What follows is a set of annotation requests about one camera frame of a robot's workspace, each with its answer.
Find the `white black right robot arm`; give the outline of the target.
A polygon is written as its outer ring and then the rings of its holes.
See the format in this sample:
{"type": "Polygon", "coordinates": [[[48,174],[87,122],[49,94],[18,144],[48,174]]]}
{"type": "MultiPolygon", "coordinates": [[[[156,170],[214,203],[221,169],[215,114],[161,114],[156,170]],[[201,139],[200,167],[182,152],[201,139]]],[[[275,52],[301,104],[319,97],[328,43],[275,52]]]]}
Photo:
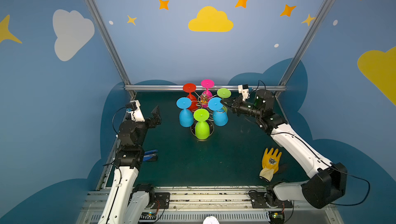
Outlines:
{"type": "Polygon", "coordinates": [[[346,192],[348,171],[341,163],[333,164],[305,142],[286,121],[274,112],[274,95],[264,89],[256,92],[254,103],[246,101],[244,90],[237,98],[222,99],[221,103],[237,115],[254,117],[258,126],[304,169],[309,180],[297,183],[279,183],[266,190],[269,207],[283,201],[306,201],[321,209],[343,197],[346,192]]]}

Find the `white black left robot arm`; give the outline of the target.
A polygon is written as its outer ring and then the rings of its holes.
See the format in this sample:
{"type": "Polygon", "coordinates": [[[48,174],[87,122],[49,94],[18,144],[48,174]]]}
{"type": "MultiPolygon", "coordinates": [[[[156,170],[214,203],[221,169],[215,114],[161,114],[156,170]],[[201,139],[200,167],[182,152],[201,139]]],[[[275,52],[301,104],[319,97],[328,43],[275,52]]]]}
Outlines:
{"type": "Polygon", "coordinates": [[[155,201],[152,184],[134,184],[144,159],[147,131],[161,124],[160,109],[156,106],[150,118],[144,118],[138,101],[127,104],[126,109],[131,111],[119,126],[120,145],[111,163],[114,177],[100,224],[137,224],[144,210],[155,201]]]}

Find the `green wine glass front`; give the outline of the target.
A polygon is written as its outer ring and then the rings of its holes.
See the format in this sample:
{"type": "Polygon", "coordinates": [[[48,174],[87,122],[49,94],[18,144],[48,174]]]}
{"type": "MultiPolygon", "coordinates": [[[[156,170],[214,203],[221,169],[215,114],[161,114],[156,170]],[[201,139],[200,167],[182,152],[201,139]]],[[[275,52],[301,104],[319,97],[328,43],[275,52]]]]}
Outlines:
{"type": "Polygon", "coordinates": [[[210,136],[210,127],[207,123],[209,119],[209,112],[206,109],[198,109],[193,115],[197,121],[195,126],[195,135],[200,140],[205,140],[210,136]]]}

